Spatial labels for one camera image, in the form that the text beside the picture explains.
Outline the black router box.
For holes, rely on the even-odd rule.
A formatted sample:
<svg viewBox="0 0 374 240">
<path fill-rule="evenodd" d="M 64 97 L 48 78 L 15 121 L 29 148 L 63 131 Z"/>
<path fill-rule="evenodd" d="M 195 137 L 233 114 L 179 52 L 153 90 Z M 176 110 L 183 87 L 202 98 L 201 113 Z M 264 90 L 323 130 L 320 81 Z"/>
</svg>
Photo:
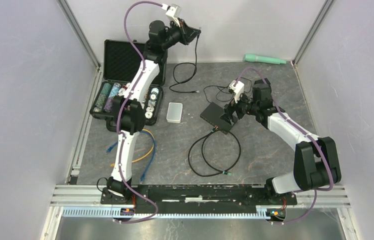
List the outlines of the black router box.
<svg viewBox="0 0 374 240">
<path fill-rule="evenodd" d="M 220 130 L 227 135 L 236 123 L 234 125 L 230 125 L 226 121 L 220 119 L 223 114 L 224 108 L 214 102 L 211 102 L 200 114 L 200 118 L 212 125 L 213 128 Z"/>
</svg>

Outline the white network switch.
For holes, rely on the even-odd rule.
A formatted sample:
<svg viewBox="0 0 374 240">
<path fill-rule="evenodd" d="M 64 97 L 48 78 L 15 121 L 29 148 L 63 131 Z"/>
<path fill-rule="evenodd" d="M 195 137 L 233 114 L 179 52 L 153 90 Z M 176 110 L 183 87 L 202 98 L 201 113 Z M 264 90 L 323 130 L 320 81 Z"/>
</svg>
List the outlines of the white network switch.
<svg viewBox="0 0 374 240">
<path fill-rule="evenodd" d="M 178 102 L 170 102 L 168 104 L 166 121 L 168 123 L 180 123 L 183 114 L 183 104 Z"/>
</svg>

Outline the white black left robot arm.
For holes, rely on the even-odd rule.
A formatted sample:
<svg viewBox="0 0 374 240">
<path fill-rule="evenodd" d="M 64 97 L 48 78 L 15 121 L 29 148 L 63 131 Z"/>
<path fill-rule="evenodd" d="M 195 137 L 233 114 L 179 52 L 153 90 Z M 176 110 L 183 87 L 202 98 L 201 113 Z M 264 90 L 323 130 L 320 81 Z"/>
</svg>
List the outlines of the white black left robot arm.
<svg viewBox="0 0 374 240">
<path fill-rule="evenodd" d="M 137 137 L 146 123 L 142 100 L 152 81 L 160 73 L 162 55 L 177 43 L 189 45 L 202 32 L 199 28 L 188 26 L 183 19 L 178 23 L 171 21 L 169 26 L 161 20 L 155 20 L 149 24 L 148 29 L 149 39 L 143 51 L 132 40 L 128 41 L 140 56 L 140 65 L 124 94 L 115 96 L 112 100 L 118 143 L 114 168 L 103 192 L 112 194 L 120 204 L 126 204 L 132 198 L 130 187 L 133 154 Z"/>
</svg>

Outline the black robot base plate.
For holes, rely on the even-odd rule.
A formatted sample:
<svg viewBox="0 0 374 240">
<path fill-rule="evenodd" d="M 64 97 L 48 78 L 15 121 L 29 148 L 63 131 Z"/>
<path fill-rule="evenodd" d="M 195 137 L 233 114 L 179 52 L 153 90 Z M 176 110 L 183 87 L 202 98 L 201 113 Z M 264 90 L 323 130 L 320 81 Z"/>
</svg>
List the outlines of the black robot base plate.
<svg viewBox="0 0 374 240">
<path fill-rule="evenodd" d="M 137 185 L 127 197 L 101 194 L 102 205 L 132 205 L 136 214 L 252 214 L 257 206 L 295 206 L 293 193 L 272 194 L 260 184 Z"/>
</svg>

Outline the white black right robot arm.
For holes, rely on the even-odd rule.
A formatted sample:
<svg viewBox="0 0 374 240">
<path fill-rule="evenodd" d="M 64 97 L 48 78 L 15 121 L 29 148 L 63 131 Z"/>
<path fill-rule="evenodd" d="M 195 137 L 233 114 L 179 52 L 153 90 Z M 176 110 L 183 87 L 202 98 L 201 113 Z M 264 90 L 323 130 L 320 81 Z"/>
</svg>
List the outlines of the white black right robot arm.
<svg viewBox="0 0 374 240">
<path fill-rule="evenodd" d="M 233 125 L 245 115 L 254 116 L 294 151 L 293 170 L 269 178 L 264 199 L 277 204 L 286 193 L 332 190 L 342 177 L 335 141 L 311 133 L 289 117 L 273 99 L 271 84 L 266 79 L 255 81 L 252 97 L 246 96 L 244 88 L 238 79 L 228 85 L 233 98 L 224 106 L 221 118 Z"/>
</svg>

